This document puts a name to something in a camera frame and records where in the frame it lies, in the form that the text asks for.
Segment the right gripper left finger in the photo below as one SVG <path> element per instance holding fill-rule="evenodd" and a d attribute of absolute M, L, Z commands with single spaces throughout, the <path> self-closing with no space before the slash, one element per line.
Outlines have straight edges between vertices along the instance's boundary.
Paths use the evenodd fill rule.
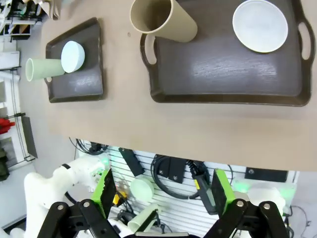
<path fill-rule="evenodd" d="M 89 230 L 94 238 L 117 238 L 119 234 L 107 220 L 117 189 L 112 171 L 101 176 L 91 199 L 69 206 L 55 202 L 49 209 L 39 231 L 39 238 L 75 238 Z"/>

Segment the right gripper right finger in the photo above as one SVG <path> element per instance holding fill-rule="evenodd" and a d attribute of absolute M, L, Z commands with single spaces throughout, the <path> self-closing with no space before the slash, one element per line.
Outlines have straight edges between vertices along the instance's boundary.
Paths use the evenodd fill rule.
<path fill-rule="evenodd" d="M 273 187 L 256 187 L 236 197 L 223 170 L 213 173 L 211 191 L 219 219 L 205 234 L 207 238 L 232 238 L 242 231 L 244 238 L 288 238 L 282 219 L 285 200 Z"/>

